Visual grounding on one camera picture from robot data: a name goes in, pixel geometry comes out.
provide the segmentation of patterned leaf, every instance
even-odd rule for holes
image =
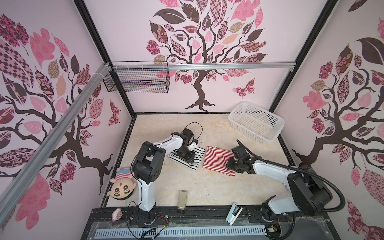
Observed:
[[[67,111],[67,109],[68,109],[67,103],[63,97],[61,97],[59,100],[57,100],[57,102],[55,104],[55,109],[58,113],[65,113]]]
[[[54,191],[54,192],[57,192],[57,193],[60,193],[61,195],[63,195],[63,187],[61,186],[61,182],[59,180],[56,180],[56,179],[50,179],[49,180],[49,187]]]
[[[338,95],[340,104],[347,99],[348,94],[349,94],[349,81],[348,81],[348,73],[347,73],[337,88],[337,95]]]
[[[348,44],[344,48],[344,50],[340,53],[336,61],[335,67],[336,67],[336,72],[338,73],[339,76],[343,74],[351,64],[352,55],[353,55],[353,52],[349,48],[349,44]]]
[[[219,30],[217,31],[217,40],[221,40],[225,37],[226,33],[228,31],[228,23],[227,21],[223,21],[221,24]]]
[[[72,162],[77,162],[77,161],[76,161],[76,154],[75,154],[74,151],[72,151],[72,150],[68,150],[68,151],[65,152],[65,155],[66,155],[67,158],[68,158],[69,160],[71,160]]]
[[[228,69],[226,71],[227,71],[228,76],[233,77],[233,78],[241,77],[244,74],[249,73],[249,71],[247,69]]]
[[[103,99],[96,99],[89,107],[89,117],[96,119],[100,116],[103,109]]]
[[[264,54],[264,53],[256,53],[256,54],[253,54],[253,55],[247,57],[244,62],[245,63],[258,63],[258,62],[261,62],[266,55],[267,54]]]
[[[250,42],[250,43],[246,43],[244,45],[240,45],[240,47],[242,47],[246,52],[250,53],[250,52],[259,51],[260,48],[265,46],[265,45],[266,45],[266,42],[262,42],[262,43]]]
[[[375,129],[375,127],[361,127],[356,132],[356,137],[364,137],[368,135],[370,132],[372,132]]]
[[[351,172],[351,179],[352,179],[352,182],[355,185],[355,187],[357,185],[359,185],[360,173],[359,173],[359,169],[358,168],[355,168],[355,169],[352,170],[352,172]]]
[[[365,83],[365,79],[364,77],[358,73],[358,72],[355,72],[355,71],[352,71],[353,73],[353,76],[352,76],[352,82],[356,85],[363,85]]]
[[[0,110],[0,124],[7,124],[12,121],[15,116],[15,110],[13,107],[5,108]]]
[[[258,30],[251,32],[249,34],[247,40],[250,42],[255,41],[260,36],[260,34],[262,33],[263,30],[264,29],[258,29]]]
[[[233,57],[233,59],[236,60],[239,57],[240,57],[240,49],[236,51],[235,56]]]
[[[371,93],[366,93],[359,98],[358,105],[360,107],[367,108],[371,104],[371,100],[372,100]]]
[[[238,34],[232,34],[232,35],[229,35],[228,37],[226,37],[226,38],[223,40],[222,44],[228,45],[228,44],[233,43],[233,41],[236,40],[237,36],[238,36]]]
[[[92,137],[93,135],[88,132],[87,130],[83,129],[81,132],[80,132],[85,138],[90,138]]]
[[[322,135],[328,135],[329,136],[329,135],[332,135],[334,132],[335,132],[335,126],[332,125],[332,126],[326,128]]]
[[[376,85],[384,85],[384,74],[378,72],[378,71],[373,71],[372,72],[372,82]]]
[[[51,81],[38,70],[36,70],[35,75],[37,82],[40,85],[40,89],[44,92],[45,95],[47,95],[51,100],[53,100],[54,91]]]
[[[57,166],[54,166],[54,167],[49,171],[49,173],[48,173],[48,175],[47,175],[47,177],[46,177],[45,179],[47,179],[47,178],[49,178],[49,177],[54,177],[54,176],[56,175],[56,173],[57,173]]]
[[[344,121],[351,122],[351,121],[358,119],[360,116],[361,115],[358,113],[347,113],[346,115],[342,116],[341,118]]]
[[[156,40],[159,41],[160,43],[168,44],[168,35],[166,33],[166,30],[159,24],[153,23],[151,21],[149,21],[149,23],[151,24],[151,31],[153,36],[156,38]]]
[[[83,144],[84,146],[88,146],[87,139],[80,135],[80,143]]]
[[[35,150],[19,148],[0,155],[0,167],[18,167],[29,161]]]
[[[341,164],[342,162],[344,162],[345,160],[347,160],[350,156],[351,156],[351,150],[350,150],[349,147],[346,148],[345,150],[341,151],[341,153],[340,153],[340,157],[339,157],[339,159],[340,159],[340,164]]]
[[[65,94],[65,90],[67,89],[66,83],[64,80],[63,74],[57,79],[57,84],[56,84],[56,93],[57,97],[61,97]]]
[[[175,73],[175,82],[177,82],[179,79],[180,79],[180,72],[176,72]]]
[[[193,63],[198,63],[201,60],[201,53],[197,54]]]
[[[320,91],[323,88],[325,88],[325,82],[324,80],[317,80],[311,85],[312,89],[315,91]]]
[[[48,74],[51,78],[59,77],[59,65],[57,64],[57,59],[48,64]]]
[[[362,182],[369,194],[384,206],[384,177],[378,173],[365,170]]]
[[[43,125],[39,121],[29,121],[23,124],[26,130],[32,134],[39,134]]]
[[[199,72],[197,70],[193,71],[193,80],[195,80],[199,76]]]
[[[24,105],[26,101],[26,91],[25,89],[18,83],[15,83],[8,78],[6,78],[3,74],[3,80],[5,82],[5,86],[7,87],[7,90],[11,97],[16,100],[16,102],[20,103],[21,105]]]
[[[11,132],[6,131],[0,133],[0,149],[5,148],[11,141]]]
[[[315,110],[311,113],[311,115],[308,118],[315,118],[317,117],[317,115],[319,115],[319,113],[320,113],[320,110]]]
[[[0,39],[0,71],[33,87],[33,73],[25,59]]]
[[[181,8],[189,20],[199,23],[199,12],[191,4],[181,3]]]
[[[255,19],[255,26],[256,26],[256,28],[258,26],[260,26],[260,24],[262,23],[263,17],[264,17],[264,13],[263,13],[263,10],[260,7],[260,9],[256,13],[256,19]]]
[[[329,95],[329,94],[323,94],[323,97],[324,97],[325,99],[330,99],[330,98],[331,98],[331,95]]]
[[[249,24],[244,26],[244,28],[243,28],[243,36],[245,36],[247,33],[249,33],[249,31],[252,28],[252,24],[253,24],[253,22],[251,22],[251,23],[249,23]]]
[[[179,24],[179,23],[185,22],[184,16],[178,11],[171,8],[162,9],[157,13],[155,13],[155,15],[153,16],[160,16],[167,23],[170,23],[170,24]]]
[[[211,54],[207,57],[207,61],[208,61],[208,63],[211,63],[212,60],[213,60],[213,58],[214,58],[214,53],[211,53]]]
[[[372,157],[372,160],[375,160],[378,163],[384,164],[384,154],[376,154]]]
[[[238,31],[240,31],[240,29],[242,28],[242,26],[244,25],[244,23],[242,22],[238,22],[238,23],[235,23],[231,26],[231,28],[229,29],[229,31],[231,33],[237,33]]]
[[[333,148],[332,153],[341,153],[343,149],[345,148],[344,145],[337,145],[336,147]]]
[[[201,24],[201,30],[205,31],[211,26],[211,18],[209,17],[209,12],[205,16],[203,23]]]
[[[179,43],[175,42],[174,40],[170,40],[172,44],[172,48],[175,50],[175,52],[183,57],[187,56],[187,53],[183,46],[181,46]]]

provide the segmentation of small plush toy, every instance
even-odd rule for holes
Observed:
[[[111,196],[117,200],[126,200],[129,198],[136,187],[136,183],[132,182],[133,176],[129,168],[117,169],[116,178],[111,178],[113,183],[111,191],[107,196]]]

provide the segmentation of black cable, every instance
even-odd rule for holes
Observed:
[[[254,156],[255,158],[257,158],[258,160],[262,161],[262,162],[265,162],[267,164],[272,164],[272,165],[275,165],[275,166],[279,166],[279,167],[283,167],[283,168],[286,168],[286,169],[289,169],[289,170],[293,170],[293,171],[296,171],[296,172],[300,172],[300,173],[303,173],[303,174],[307,174],[311,177],[315,177],[317,179],[320,179],[321,181],[325,182],[327,185],[329,185],[336,193],[337,195],[339,196],[340,198],[340,204],[337,206],[337,207],[333,207],[333,208],[330,208],[330,209],[321,209],[321,211],[323,212],[337,212],[337,211],[340,211],[341,209],[343,209],[345,207],[345,198],[344,198],[344,195],[342,194],[342,192],[333,184],[331,183],[330,181],[328,181],[327,179],[323,178],[322,176],[319,176],[317,174],[314,174],[312,172],[308,172],[304,169],[300,169],[300,168],[295,168],[295,167],[290,167],[290,166],[286,166],[286,165],[283,165],[283,164],[280,164],[280,163],[277,163],[277,162],[271,162],[271,161],[267,161],[267,160],[264,160],[262,158],[260,158],[259,156],[255,155],[253,152],[251,152],[246,146],[244,146],[244,144],[242,144],[238,139],[236,140],[237,143],[239,143],[239,145],[241,145],[242,147],[245,148],[245,150],[247,152],[249,152],[252,156]]]
[[[289,237],[289,236],[291,235],[291,233],[293,232],[293,228],[294,228],[294,226],[295,226],[296,214],[293,213],[292,216],[293,216],[293,219],[292,219],[291,228],[289,229],[289,231],[288,231],[284,236],[275,238],[275,237],[271,237],[271,236],[268,236],[268,235],[267,235],[267,237],[268,237],[269,239],[271,239],[271,240],[283,240],[283,239],[286,239],[287,237]]]

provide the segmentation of wire mesh basket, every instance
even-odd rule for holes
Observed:
[[[146,65],[133,63],[147,62]],[[168,93],[169,70],[166,61],[119,62],[129,65],[113,68],[104,78],[108,92]]]

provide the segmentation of aluminum rail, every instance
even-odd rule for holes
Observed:
[[[7,187],[0,197],[0,224],[9,216],[17,202],[29,188],[32,181],[41,170],[57,144],[63,138],[71,123],[86,104],[88,98],[99,85],[101,80],[109,73],[109,64],[103,63],[84,87],[81,94],[75,99],[68,111],[60,118],[59,122],[48,134],[47,138],[37,148],[35,154],[24,165],[19,174]]]
[[[168,64],[169,71],[205,70],[205,69],[251,69],[251,68],[294,68],[295,62],[263,62],[263,63],[195,63]],[[124,62],[114,62],[113,69],[148,69],[166,68],[166,65],[124,65]]]

